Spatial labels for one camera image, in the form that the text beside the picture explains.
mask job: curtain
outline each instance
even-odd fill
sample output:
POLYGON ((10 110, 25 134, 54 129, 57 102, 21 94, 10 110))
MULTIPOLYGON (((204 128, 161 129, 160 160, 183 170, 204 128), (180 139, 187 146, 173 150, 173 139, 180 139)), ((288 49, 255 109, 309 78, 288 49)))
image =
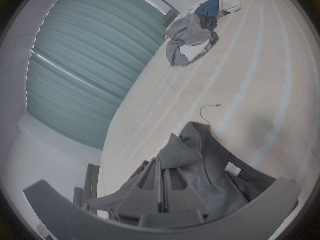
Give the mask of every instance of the curtain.
POLYGON ((144 0, 57 0, 31 51, 28 113, 102 149, 116 110, 163 43, 162 18, 144 0))

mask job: mattress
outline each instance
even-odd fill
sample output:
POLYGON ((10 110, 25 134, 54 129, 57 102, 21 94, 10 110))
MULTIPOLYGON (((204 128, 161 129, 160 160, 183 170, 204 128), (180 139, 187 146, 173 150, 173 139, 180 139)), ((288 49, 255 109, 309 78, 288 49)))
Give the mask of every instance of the mattress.
POLYGON ((172 67, 166 40, 148 63, 110 124, 98 197, 118 190, 171 132, 195 121, 209 122, 250 166, 301 185, 285 222, 301 209, 320 172, 319 47, 289 0, 239 1, 241 10, 218 19, 219 40, 205 56, 172 67))

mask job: bedsheet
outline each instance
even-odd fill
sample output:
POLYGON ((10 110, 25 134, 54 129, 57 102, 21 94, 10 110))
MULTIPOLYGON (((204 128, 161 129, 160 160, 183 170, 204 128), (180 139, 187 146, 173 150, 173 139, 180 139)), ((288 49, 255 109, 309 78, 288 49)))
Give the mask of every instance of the bedsheet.
POLYGON ((218 19, 218 42, 171 67, 166 40, 116 112, 102 153, 98 197, 115 192, 170 133, 207 120, 221 144, 265 174, 294 179, 304 204, 320 172, 319 47, 289 0, 239 0, 218 19))

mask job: garment care label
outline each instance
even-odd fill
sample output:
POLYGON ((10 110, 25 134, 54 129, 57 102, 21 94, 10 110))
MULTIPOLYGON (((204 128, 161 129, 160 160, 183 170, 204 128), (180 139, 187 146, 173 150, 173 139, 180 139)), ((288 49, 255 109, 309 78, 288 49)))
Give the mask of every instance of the garment care label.
POLYGON ((241 169, 237 166, 235 166, 232 162, 228 162, 226 165, 226 168, 224 168, 225 171, 233 174, 234 176, 238 176, 241 172, 241 169))

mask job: teal curtain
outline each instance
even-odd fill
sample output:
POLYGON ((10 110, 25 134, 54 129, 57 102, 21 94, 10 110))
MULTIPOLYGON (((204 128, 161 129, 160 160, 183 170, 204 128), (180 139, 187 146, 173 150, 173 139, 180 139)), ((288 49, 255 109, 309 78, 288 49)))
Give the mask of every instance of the teal curtain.
POLYGON ((102 149, 116 110, 163 43, 162 18, 144 0, 57 0, 31 51, 28 113, 102 149))

